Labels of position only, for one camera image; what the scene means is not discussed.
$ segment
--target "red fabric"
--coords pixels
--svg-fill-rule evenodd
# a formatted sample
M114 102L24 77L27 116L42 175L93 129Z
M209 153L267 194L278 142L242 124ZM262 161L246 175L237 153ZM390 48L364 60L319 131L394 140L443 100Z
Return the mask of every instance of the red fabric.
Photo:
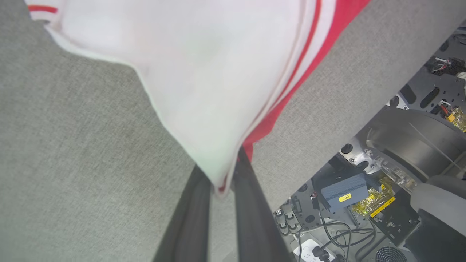
M268 135L278 119L281 111L285 108L286 104L290 100L291 96L296 92L296 90L302 85L302 83L309 77L309 75L317 68L319 63L325 57L325 55L330 51L335 41L338 39L340 33L350 24L350 22L359 14L359 12L369 3L370 0L337 0L335 15L333 18L332 25L327 35L327 39L323 43L319 53L312 61L309 68L306 70L301 79L296 83L293 89L284 97L277 106L275 106L272 111L262 120L262 122L249 134L246 140L243 143L244 149L246 151L249 160L253 156L253 143L264 138Z
M27 6L30 12L33 11L44 11L44 12L49 12L49 13L56 13L58 11L57 8L55 7L49 7L49 6Z

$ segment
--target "vent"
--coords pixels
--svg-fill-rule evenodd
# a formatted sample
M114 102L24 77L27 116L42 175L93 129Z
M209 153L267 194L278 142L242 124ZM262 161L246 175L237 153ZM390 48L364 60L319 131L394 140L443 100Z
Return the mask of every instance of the vent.
M392 247L383 247L377 251L376 262L408 262L400 250Z

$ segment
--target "white garment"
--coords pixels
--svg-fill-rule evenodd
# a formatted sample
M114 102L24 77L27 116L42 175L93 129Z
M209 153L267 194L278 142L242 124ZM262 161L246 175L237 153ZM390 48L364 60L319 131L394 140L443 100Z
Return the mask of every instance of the white garment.
M245 138L291 90L325 40L336 0L322 2L315 36L290 79L316 1L26 3L33 19L49 21L45 29L65 50L134 68L164 127L222 194L218 188L226 181L228 191Z

